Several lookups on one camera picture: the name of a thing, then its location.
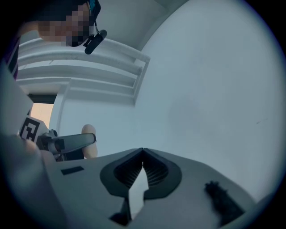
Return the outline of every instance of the white wall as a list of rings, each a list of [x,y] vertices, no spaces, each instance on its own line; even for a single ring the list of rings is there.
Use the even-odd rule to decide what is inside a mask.
[[[154,33],[137,142],[204,162],[256,200],[273,191],[285,130],[285,69],[261,19],[234,1],[189,1]]]

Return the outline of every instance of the person's neck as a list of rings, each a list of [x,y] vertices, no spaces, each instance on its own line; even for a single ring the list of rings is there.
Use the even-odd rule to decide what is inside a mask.
[[[28,33],[32,30],[38,30],[38,21],[30,21],[27,23],[23,23],[18,30],[17,37],[21,37],[25,33]]]

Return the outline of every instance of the striped clothing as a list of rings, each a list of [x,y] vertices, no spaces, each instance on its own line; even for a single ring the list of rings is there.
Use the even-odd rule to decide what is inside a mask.
[[[19,52],[19,44],[20,38],[14,38],[8,49],[4,54],[4,60],[8,66],[9,71],[11,72],[14,79],[17,78],[18,75],[18,52]]]

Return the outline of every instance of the black microphone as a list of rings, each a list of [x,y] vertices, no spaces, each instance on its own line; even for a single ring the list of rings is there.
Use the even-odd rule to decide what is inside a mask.
[[[91,54],[93,50],[95,50],[95,48],[104,40],[104,38],[106,38],[106,36],[106,30],[100,30],[96,36],[89,36],[87,42],[84,44],[84,47],[86,47],[84,52],[88,55]]]

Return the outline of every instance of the ceiling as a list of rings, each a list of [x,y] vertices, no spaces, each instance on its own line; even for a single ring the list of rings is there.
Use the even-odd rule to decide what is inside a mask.
[[[98,29],[108,32],[107,38],[142,50],[158,27],[188,0],[99,0],[101,12]],[[38,38],[31,31],[21,43]]]

